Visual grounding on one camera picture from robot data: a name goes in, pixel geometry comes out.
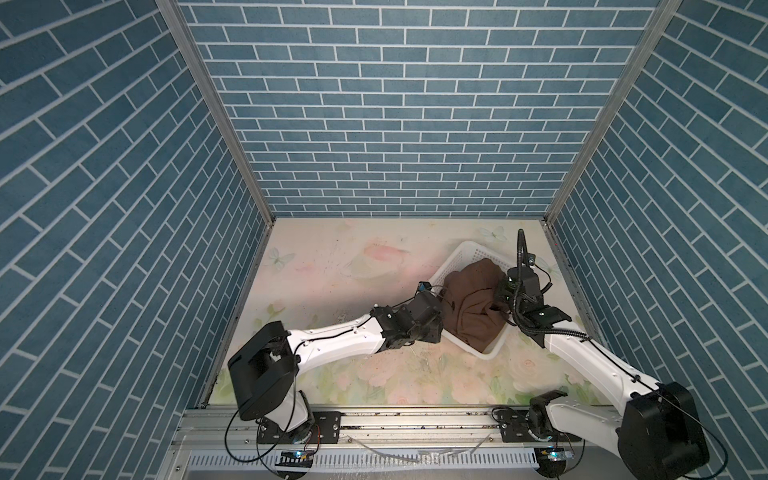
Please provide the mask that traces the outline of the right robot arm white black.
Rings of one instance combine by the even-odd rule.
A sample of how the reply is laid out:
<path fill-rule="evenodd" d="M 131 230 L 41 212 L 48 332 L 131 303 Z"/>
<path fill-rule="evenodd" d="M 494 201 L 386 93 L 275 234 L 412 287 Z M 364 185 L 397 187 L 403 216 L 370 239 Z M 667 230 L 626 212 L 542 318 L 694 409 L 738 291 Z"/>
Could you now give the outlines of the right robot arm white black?
<path fill-rule="evenodd" d="M 509 269 L 498 291 L 512 323 L 576 369 L 609 402 L 594 407 L 560 390 L 541 394 L 528 410 L 533 437 L 579 437 L 619 457 L 637 479 L 677 479 L 709 462 L 704 428 L 685 387 L 640 372 L 573 325 L 562 310 L 546 304 L 532 267 Z"/>

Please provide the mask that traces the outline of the white plastic laundry basket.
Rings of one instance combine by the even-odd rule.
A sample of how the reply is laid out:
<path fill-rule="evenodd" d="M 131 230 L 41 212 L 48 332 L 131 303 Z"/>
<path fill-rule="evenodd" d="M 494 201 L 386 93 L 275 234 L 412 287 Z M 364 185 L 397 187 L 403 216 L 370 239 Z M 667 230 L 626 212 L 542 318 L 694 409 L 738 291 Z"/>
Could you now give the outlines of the white plastic laundry basket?
<path fill-rule="evenodd" d="M 483 245 L 478 244 L 477 242 L 464 241 L 457 246 L 457 248 L 445 260 L 445 262 L 429 278 L 429 282 L 432 284 L 433 290 L 437 291 L 440 285 L 443 285 L 443 281 L 448 274 L 454 271 L 460 271 L 464 267 L 482 259 L 491 260 L 504 272 L 515 266 L 515 261 L 512 260 L 509 256 L 495 252 Z M 468 354 L 474 355 L 481 360 L 489 361 L 498 355 L 507 336 L 511 331 L 512 327 L 506 324 L 483 351 L 474 349 L 472 346 L 460 340 L 446 329 L 443 329 L 441 339 L 452 342 Z"/>

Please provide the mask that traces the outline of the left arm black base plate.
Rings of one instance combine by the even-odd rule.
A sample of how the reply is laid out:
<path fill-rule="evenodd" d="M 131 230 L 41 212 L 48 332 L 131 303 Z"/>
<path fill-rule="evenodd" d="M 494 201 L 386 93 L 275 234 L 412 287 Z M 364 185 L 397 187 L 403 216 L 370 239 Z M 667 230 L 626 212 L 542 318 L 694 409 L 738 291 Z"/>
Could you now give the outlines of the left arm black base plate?
<path fill-rule="evenodd" d="M 258 443 L 260 445 L 337 444 L 341 419 L 340 411 L 315 411 L 296 430 L 284 433 L 275 422 L 264 418 L 260 422 Z"/>

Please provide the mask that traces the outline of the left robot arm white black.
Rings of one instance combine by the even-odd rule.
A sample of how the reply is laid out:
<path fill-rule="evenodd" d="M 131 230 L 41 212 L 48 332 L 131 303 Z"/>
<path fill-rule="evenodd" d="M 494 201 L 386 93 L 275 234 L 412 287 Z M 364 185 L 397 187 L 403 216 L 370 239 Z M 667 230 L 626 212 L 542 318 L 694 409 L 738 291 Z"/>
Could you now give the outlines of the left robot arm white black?
<path fill-rule="evenodd" d="M 343 359 L 375 355 L 417 342 L 441 341 L 442 305 L 421 290 L 394 306 L 375 306 L 357 319 L 329 327 L 288 330 L 280 321 L 258 330 L 227 361 L 242 421 L 266 418 L 286 433 L 310 421 L 297 378 Z"/>

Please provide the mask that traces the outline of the brown trousers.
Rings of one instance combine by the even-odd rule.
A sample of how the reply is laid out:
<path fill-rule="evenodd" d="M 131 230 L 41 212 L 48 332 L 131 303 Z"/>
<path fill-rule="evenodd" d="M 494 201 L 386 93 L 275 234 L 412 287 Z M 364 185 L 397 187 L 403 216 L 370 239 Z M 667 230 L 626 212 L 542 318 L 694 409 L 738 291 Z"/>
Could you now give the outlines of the brown trousers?
<path fill-rule="evenodd" d="M 441 292 L 444 330 L 484 353 L 506 325 L 506 308 L 495 298 L 504 278 L 501 268 L 488 258 L 450 272 Z"/>

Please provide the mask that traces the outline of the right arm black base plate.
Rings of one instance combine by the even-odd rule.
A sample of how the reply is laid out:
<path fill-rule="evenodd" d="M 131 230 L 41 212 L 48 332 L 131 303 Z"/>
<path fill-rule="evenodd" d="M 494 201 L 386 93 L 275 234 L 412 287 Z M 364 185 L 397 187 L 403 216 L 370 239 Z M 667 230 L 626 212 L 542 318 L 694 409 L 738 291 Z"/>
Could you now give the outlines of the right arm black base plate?
<path fill-rule="evenodd" d="M 491 408 L 490 416 L 498 425 L 503 443 L 564 443 L 570 446 L 581 441 L 575 434 L 555 431 L 539 420 L 530 420 L 527 408 L 495 406 Z"/>

